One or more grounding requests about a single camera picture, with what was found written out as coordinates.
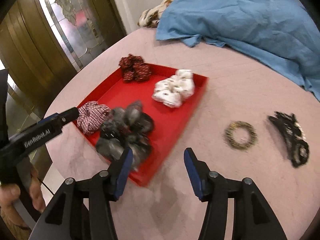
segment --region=human hand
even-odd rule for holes
[[[37,177],[38,171],[32,166],[29,194],[32,199],[33,207],[42,213],[45,209],[45,202],[41,192],[41,184]],[[17,200],[19,196],[20,188],[18,185],[0,185],[0,207],[4,214],[15,225],[20,227],[28,227],[12,205],[12,203]]]

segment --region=round table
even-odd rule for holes
[[[61,91],[46,116],[78,104],[118,68],[121,57],[141,55],[146,62],[191,69],[210,78],[207,91],[183,134],[147,187],[128,181],[124,195],[111,203],[118,238],[198,239],[206,210],[194,195],[183,162],[192,147],[199,160],[228,179],[250,177],[278,217],[288,240],[298,240],[320,206],[320,103],[302,88],[258,61],[229,48],[179,41],[159,42],[154,29],[139,29],[102,53]],[[287,159],[285,144],[267,120],[274,111],[295,113],[310,147],[298,169]],[[224,131],[232,121],[254,126],[258,142],[247,151],[230,148]],[[108,164],[71,123],[47,143],[54,166],[64,178],[91,178]],[[233,212],[232,200],[228,211]],[[226,238],[231,239],[233,215]]]

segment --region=striped pink scrunchie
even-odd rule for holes
[[[77,125],[86,135],[96,132],[107,119],[110,108],[106,105],[99,105],[97,101],[85,103],[79,108]]]

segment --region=patterned fabric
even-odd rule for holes
[[[145,10],[140,16],[138,26],[156,28],[164,10],[172,3],[173,0],[163,0],[162,3],[153,9]]]
[[[77,125],[86,135],[96,132],[107,119],[110,108],[106,105],[99,105],[97,101],[85,103],[79,108]]]
[[[141,56],[129,54],[128,57],[121,58],[119,66],[122,70],[124,82],[130,82],[132,80],[143,82],[149,80],[151,76],[150,67],[144,63]]]

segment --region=blue cloth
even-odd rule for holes
[[[193,47],[229,45],[320,101],[320,33],[296,0],[174,0],[162,14],[157,40]]]

